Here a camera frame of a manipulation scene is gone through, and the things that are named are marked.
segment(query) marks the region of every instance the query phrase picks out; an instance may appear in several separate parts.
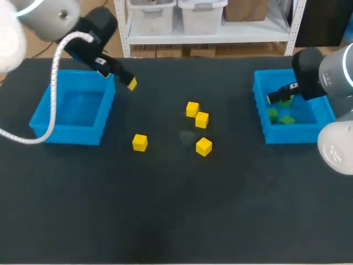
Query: cardboard box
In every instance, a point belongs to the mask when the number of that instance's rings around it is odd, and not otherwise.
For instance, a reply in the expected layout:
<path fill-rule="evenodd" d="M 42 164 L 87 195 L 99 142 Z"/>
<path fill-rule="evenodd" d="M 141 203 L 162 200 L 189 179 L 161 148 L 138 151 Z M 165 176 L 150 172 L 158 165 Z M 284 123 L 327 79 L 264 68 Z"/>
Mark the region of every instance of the cardboard box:
<path fill-rule="evenodd" d="M 213 44 L 193 45 L 190 49 L 190 56 L 215 57 L 216 46 Z"/>
<path fill-rule="evenodd" d="M 157 58 L 181 58 L 183 56 L 182 45 L 158 45 Z"/>
<path fill-rule="evenodd" d="M 268 0 L 228 0 L 224 17 L 228 22 L 263 21 L 267 8 Z"/>
<path fill-rule="evenodd" d="M 155 45 L 134 45 L 131 50 L 133 58 L 156 58 Z"/>

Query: white plastic bin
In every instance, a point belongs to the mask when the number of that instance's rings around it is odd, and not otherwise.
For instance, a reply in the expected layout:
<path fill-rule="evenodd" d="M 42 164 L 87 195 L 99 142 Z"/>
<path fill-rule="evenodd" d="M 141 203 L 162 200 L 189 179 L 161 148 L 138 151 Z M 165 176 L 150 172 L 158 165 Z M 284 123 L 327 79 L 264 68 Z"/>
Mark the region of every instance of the white plastic bin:
<path fill-rule="evenodd" d="M 173 31 L 173 7 L 177 0 L 127 0 L 140 35 L 167 35 Z"/>
<path fill-rule="evenodd" d="M 227 4 L 228 0 L 178 0 L 183 10 L 185 35 L 216 34 Z"/>

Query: robotic arm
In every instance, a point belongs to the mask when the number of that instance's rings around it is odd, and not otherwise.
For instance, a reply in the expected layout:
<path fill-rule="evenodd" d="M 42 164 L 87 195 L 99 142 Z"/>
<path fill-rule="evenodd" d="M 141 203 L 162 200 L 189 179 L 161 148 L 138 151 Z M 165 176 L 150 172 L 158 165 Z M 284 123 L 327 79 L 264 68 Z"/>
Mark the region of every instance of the robotic arm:
<path fill-rule="evenodd" d="M 103 54 L 117 29 L 116 18 L 104 7 L 80 17 L 78 0 L 0 0 L 0 73 L 14 70 L 25 57 L 26 39 L 20 21 L 45 41 L 59 43 L 76 31 L 91 35 L 94 38 L 91 43 L 73 39 L 65 51 L 104 77 L 112 73 L 130 90 L 136 87 L 133 74 L 118 60 Z"/>

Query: white cable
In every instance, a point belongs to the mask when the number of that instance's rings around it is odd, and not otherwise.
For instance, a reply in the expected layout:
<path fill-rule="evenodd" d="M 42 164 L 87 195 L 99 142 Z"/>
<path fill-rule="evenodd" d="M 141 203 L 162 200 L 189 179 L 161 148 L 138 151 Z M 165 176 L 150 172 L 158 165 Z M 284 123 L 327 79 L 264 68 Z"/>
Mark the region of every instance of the white cable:
<path fill-rule="evenodd" d="M 16 135 L 13 135 L 3 129 L 0 128 L 0 135 L 9 138 L 15 142 L 20 142 L 21 144 L 25 145 L 35 145 L 35 144 L 40 144 L 41 142 L 44 142 L 46 139 L 49 138 L 51 133 L 53 132 L 54 126 L 55 126 L 55 118 L 56 118 L 56 88 L 57 88 L 57 71 L 59 68 L 59 60 L 61 57 L 61 54 L 65 48 L 65 46 L 75 38 L 81 38 L 84 39 L 85 41 L 91 43 L 93 41 L 93 37 L 87 33 L 83 32 L 73 32 L 68 34 L 65 38 L 60 41 L 55 54 L 53 58 L 53 63 L 51 67 L 51 81 L 50 81 L 50 120 L 49 120 L 49 126 L 46 131 L 46 133 L 37 139 L 26 139 L 22 137 L 18 137 Z"/>

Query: wooden floor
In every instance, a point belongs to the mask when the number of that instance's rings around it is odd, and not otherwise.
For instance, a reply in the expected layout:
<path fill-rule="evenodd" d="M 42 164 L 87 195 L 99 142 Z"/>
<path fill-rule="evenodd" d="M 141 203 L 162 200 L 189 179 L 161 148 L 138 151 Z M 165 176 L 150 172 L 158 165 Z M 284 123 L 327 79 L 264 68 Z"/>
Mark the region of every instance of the wooden floor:
<path fill-rule="evenodd" d="M 95 7 L 101 6 L 105 0 L 79 0 L 81 4 L 82 15 L 87 14 Z M 114 0 L 108 0 L 106 7 L 115 14 Z M 25 29 L 28 40 L 27 57 L 33 57 L 42 50 L 46 49 L 50 43 L 41 41 L 36 35 Z M 56 49 L 56 44 L 53 44 L 47 51 L 38 58 L 52 58 Z M 123 57 L 120 35 L 117 31 L 107 44 L 105 50 L 112 57 Z M 285 50 L 285 43 L 254 43 L 254 44 L 225 44 L 217 47 L 217 57 L 247 57 L 247 56 L 282 56 Z M 324 54 L 335 51 L 336 48 L 322 48 Z M 69 57 L 68 54 L 63 54 L 63 57 Z M 0 81 L 5 78 L 5 75 L 0 75 Z"/>

